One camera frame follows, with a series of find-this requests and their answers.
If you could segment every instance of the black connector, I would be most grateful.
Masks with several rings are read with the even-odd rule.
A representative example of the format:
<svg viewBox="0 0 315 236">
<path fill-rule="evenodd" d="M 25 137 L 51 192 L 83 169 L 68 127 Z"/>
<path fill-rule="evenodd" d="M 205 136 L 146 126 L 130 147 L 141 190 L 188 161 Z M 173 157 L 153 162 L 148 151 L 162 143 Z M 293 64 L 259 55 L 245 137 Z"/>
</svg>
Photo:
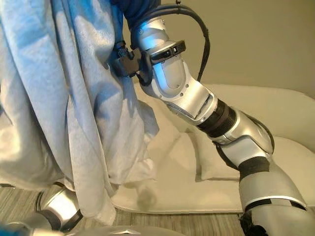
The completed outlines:
<svg viewBox="0 0 315 236">
<path fill-rule="evenodd" d="M 229 131 L 236 122 L 235 111 L 221 100 L 213 113 L 197 127 L 209 137 L 216 138 Z"/>
</svg>

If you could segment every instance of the blue fabric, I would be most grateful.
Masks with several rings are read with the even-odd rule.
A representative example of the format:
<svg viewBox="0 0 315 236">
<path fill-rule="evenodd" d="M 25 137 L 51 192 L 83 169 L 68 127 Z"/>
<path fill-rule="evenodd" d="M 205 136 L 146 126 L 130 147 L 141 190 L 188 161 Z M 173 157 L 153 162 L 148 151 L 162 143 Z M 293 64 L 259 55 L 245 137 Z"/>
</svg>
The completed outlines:
<svg viewBox="0 0 315 236">
<path fill-rule="evenodd" d="M 108 0 L 0 1 L 0 178 L 32 189 L 65 178 L 106 224 L 112 183 L 152 178 L 158 132 L 132 80 L 110 69 L 121 24 Z"/>
</svg>

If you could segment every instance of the black band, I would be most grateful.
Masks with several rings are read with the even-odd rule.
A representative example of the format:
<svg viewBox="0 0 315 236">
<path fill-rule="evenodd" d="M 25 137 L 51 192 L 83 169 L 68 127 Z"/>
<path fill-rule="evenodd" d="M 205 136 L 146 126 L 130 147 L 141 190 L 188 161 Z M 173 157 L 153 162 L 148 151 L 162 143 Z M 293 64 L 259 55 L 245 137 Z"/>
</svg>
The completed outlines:
<svg viewBox="0 0 315 236">
<path fill-rule="evenodd" d="M 41 211 L 37 211 L 36 213 L 43 215 L 48 220 L 49 224 L 51 225 L 52 230 L 60 229 L 61 227 L 60 219 L 50 210 L 41 210 Z"/>
<path fill-rule="evenodd" d="M 213 113 L 197 127 L 212 138 L 219 137 L 229 131 L 236 122 L 235 111 L 218 99 Z"/>
<path fill-rule="evenodd" d="M 78 210 L 65 225 L 60 229 L 61 232 L 67 233 L 70 232 L 82 219 L 83 215 L 80 210 Z"/>
<path fill-rule="evenodd" d="M 257 156 L 246 161 L 243 161 L 238 169 L 240 171 L 240 181 L 246 176 L 259 173 L 269 172 L 270 162 L 264 156 Z"/>
</svg>

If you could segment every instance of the black cable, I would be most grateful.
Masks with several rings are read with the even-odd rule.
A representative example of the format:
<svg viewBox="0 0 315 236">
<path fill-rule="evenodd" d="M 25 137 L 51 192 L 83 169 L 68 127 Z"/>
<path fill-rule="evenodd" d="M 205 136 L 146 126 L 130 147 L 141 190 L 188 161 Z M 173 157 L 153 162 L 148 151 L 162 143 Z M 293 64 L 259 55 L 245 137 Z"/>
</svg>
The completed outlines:
<svg viewBox="0 0 315 236">
<path fill-rule="evenodd" d="M 131 47 L 134 49 L 136 48 L 135 45 L 135 30 L 138 30 L 138 28 L 141 26 L 142 23 L 145 21 L 148 21 L 152 18 L 159 17 L 159 16 L 165 16 L 165 15 L 171 15 L 171 14 L 182 14 L 182 15 L 188 15 L 194 18 L 203 33 L 203 36 L 205 38 L 205 45 L 204 45 L 204 50 L 203 50 L 203 56 L 202 56 L 202 61 L 201 61 L 201 66 L 200 70 L 198 73 L 198 78 L 197 81 L 200 82 L 201 76 L 203 74 L 203 71 L 206 67 L 208 57 L 210 54 L 210 39 L 209 39 L 209 31 L 202 19 L 189 7 L 184 6 L 184 5 L 179 5 L 179 4 L 165 4 L 165 5 L 160 5 L 154 9 L 149 10 L 143 17 L 141 17 L 132 27 L 131 30 Z"/>
</svg>

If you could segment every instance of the white blanket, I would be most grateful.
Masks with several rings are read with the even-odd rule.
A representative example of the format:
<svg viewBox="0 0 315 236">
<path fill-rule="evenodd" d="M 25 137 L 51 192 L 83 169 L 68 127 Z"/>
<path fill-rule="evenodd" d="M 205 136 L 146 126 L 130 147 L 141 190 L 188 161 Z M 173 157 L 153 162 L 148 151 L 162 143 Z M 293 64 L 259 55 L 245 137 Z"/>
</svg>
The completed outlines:
<svg viewBox="0 0 315 236">
<path fill-rule="evenodd" d="M 65 179 L 106 224 L 113 186 L 154 177 L 158 132 L 131 79 L 110 70 L 119 22 L 108 0 L 0 1 L 0 177 L 28 189 Z"/>
</svg>

